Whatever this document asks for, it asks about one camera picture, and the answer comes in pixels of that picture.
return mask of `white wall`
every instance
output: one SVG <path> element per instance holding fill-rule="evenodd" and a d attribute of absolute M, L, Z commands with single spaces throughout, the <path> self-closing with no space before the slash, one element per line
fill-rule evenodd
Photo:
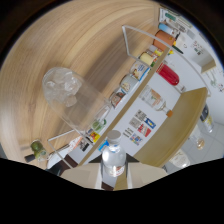
<path fill-rule="evenodd" d="M 191 31 L 195 34 L 194 39 L 191 39 L 186 33 L 181 33 L 181 35 L 185 39 L 184 43 L 187 46 L 187 48 L 183 46 L 180 47 L 180 49 L 184 52 L 183 56 L 185 56 L 192 63 L 192 65 L 195 67 L 195 69 L 199 73 L 201 73 L 200 65 L 203 65 L 203 63 L 205 63 L 208 57 L 213 58 L 217 65 L 217 67 L 213 69 L 217 83 L 221 83 L 224 85 L 223 66 L 218 60 L 212 46 L 199 35 L 199 32 L 200 32 L 199 30 L 192 27 Z M 194 51 L 194 49 L 191 47 L 194 41 L 197 41 L 203 47 L 204 49 L 203 55 L 201 54 L 198 56 L 197 53 Z M 204 81 L 206 82 L 206 84 L 208 85 L 209 89 L 212 92 L 212 97 L 207 98 L 207 101 L 206 101 L 211 111 L 212 117 L 215 122 L 224 125 L 224 116 L 223 116 L 224 115 L 224 91 L 219 92 L 218 88 L 212 87 L 210 84 L 211 80 L 208 78 L 206 74 L 202 74 L 201 77 L 204 79 Z M 194 83 L 197 82 L 197 80 L 193 80 L 193 79 L 189 79 L 188 81 L 192 83 L 192 87 L 195 85 Z"/>

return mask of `shelving unit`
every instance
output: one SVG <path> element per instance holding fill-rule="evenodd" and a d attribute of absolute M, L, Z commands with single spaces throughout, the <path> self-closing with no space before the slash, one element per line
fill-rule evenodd
<path fill-rule="evenodd" d="M 161 41 L 155 36 L 151 34 L 149 35 L 151 36 L 151 38 L 154 37 L 155 39 Z M 127 54 L 135 60 L 142 62 L 136 56 L 130 54 L 126 36 L 125 40 Z M 135 54 L 139 54 L 139 49 L 144 49 L 144 46 L 141 45 L 140 48 L 135 50 Z M 97 150 L 101 142 L 106 138 L 107 133 L 110 130 L 114 129 L 114 127 L 121 121 L 122 117 L 125 116 L 132 104 L 138 98 L 141 91 L 157 71 L 158 67 L 167 56 L 169 50 L 170 48 L 167 47 L 162 56 L 160 56 L 157 60 L 157 63 L 154 65 L 154 67 L 151 68 L 147 76 L 144 77 L 144 79 L 140 82 L 138 88 L 128 96 L 128 99 L 125 100 L 126 102 L 123 108 L 119 112 L 111 112 L 113 113 L 114 117 L 113 121 L 106 127 L 98 141 L 92 147 L 89 146 L 91 147 L 90 150 L 88 151 L 88 153 L 86 153 L 81 162 L 79 162 L 78 166 L 83 165 L 86 160 L 88 160 L 88 158 L 95 152 L 95 150 Z M 173 108 L 173 116 L 171 118 L 167 118 L 164 121 L 164 123 L 147 141 L 147 143 L 144 144 L 141 149 L 134 154 L 134 158 L 139 160 L 141 163 L 156 167 L 162 167 L 167 161 L 169 161 L 169 159 L 172 158 L 172 156 L 181 148 L 181 146 L 187 140 L 188 136 L 195 127 L 200 117 L 201 111 L 203 110 L 207 95 L 208 91 L 206 87 L 181 94 L 179 100 Z"/>

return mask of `bottle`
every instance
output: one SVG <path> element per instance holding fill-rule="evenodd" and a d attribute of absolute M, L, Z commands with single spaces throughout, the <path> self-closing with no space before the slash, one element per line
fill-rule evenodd
<path fill-rule="evenodd" d="M 43 147 L 39 139 L 34 140 L 30 145 L 32 151 L 34 152 L 35 159 L 39 162 L 49 159 L 49 153 Z"/>
<path fill-rule="evenodd" d="M 169 26 L 167 26 L 163 23 L 159 24 L 159 29 L 168 33 L 168 34 L 170 34 L 170 35 L 172 35 L 172 36 L 174 35 L 174 29 L 172 29 L 171 27 L 169 27 Z"/>
<path fill-rule="evenodd" d="M 196 145 L 197 149 L 203 149 L 205 145 L 205 140 L 203 138 L 203 135 L 201 134 L 198 125 L 195 126 L 188 139 L 193 142 L 194 145 Z"/>
<path fill-rule="evenodd" d="M 208 105 L 205 104 L 205 107 L 202 111 L 202 114 L 200 116 L 201 121 L 203 122 L 203 124 L 206 127 L 206 130 L 211 133 L 213 128 L 214 128 L 214 122 L 213 119 L 211 117 L 211 114 L 209 113 L 209 108 Z"/>
<path fill-rule="evenodd" d="M 187 155 L 179 149 L 178 152 L 169 160 L 174 166 L 178 168 L 185 168 L 189 166 L 190 160 L 188 159 Z"/>
<path fill-rule="evenodd" d="M 105 172 L 112 177 L 120 176 L 124 172 L 126 152 L 120 146 L 121 133 L 117 130 L 109 131 L 107 143 L 101 149 Z"/>
<path fill-rule="evenodd" d="M 158 60 L 158 55 L 148 49 L 145 52 L 153 58 L 153 62 L 150 65 L 151 67 L 153 67 L 155 65 L 156 61 Z"/>
<path fill-rule="evenodd" d="M 162 62 L 156 72 L 181 93 L 185 92 L 186 88 L 180 83 L 179 76 L 167 64 L 166 61 Z"/>
<path fill-rule="evenodd" d="M 154 52 L 157 56 L 161 56 L 163 54 L 163 51 L 153 44 L 149 46 L 149 50 Z"/>
<path fill-rule="evenodd" d="M 173 111 L 166 107 L 166 101 L 148 85 L 143 89 L 139 97 L 157 111 L 163 110 L 167 117 L 171 117 Z"/>

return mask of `green object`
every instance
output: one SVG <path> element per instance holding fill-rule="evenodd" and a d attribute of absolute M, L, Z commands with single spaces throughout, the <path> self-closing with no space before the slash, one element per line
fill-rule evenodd
<path fill-rule="evenodd" d="M 35 140 L 32 142 L 32 144 L 30 145 L 32 151 L 40 151 L 41 149 L 43 149 L 43 145 L 41 144 L 41 142 L 39 140 Z"/>
<path fill-rule="evenodd" d="M 180 52 L 181 54 L 183 54 L 183 51 L 181 51 L 178 47 L 176 47 L 176 46 L 172 46 L 175 50 L 177 50 L 178 52 Z"/>
<path fill-rule="evenodd" d="M 100 131 L 103 130 L 103 128 L 105 127 L 107 121 L 104 119 L 103 122 L 100 121 L 94 121 L 92 124 L 92 129 L 99 134 Z"/>
<path fill-rule="evenodd" d="M 35 159 L 38 159 L 39 161 L 46 160 L 48 157 L 48 153 L 46 149 L 43 147 L 40 140 L 34 140 L 30 145 L 32 151 L 34 152 Z"/>
<path fill-rule="evenodd" d="M 155 62 L 153 61 L 152 64 L 150 65 L 151 67 L 153 67 L 155 65 Z"/>
<path fill-rule="evenodd" d="M 174 16 L 172 16 L 172 15 L 170 15 L 170 14 L 168 14 L 168 13 L 165 13 L 165 16 L 166 16 L 167 18 L 172 19 L 173 21 L 176 21 L 176 17 L 174 17 Z"/>
<path fill-rule="evenodd" d="M 38 159 L 40 156 L 45 156 L 46 153 L 47 153 L 46 150 L 42 149 L 40 151 L 35 151 L 34 156 L 35 156 L 36 159 Z"/>

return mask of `wooden table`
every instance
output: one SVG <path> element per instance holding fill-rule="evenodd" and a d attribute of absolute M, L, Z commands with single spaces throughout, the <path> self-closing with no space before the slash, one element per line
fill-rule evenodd
<path fill-rule="evenodd" d="M 0 73 L 0 142 L 8 159 L 25 163 L 37 138 L 52 152 L 47 139 L 71 130 L 44 98 L 42 78 L 49 69 L 70 68 L 109 97 L 134 62 L 126 54 L 121 26 L 155 34 L 158 12 L 158 4 L 146 0 L 76 0 L 33 23 Z M 75 137 L 73 132 L 59 138 L 54 147 Z M 36 160 L 30 164 L 38 166 Z M 39 167 L 45 169 L 46 163 Z"/>

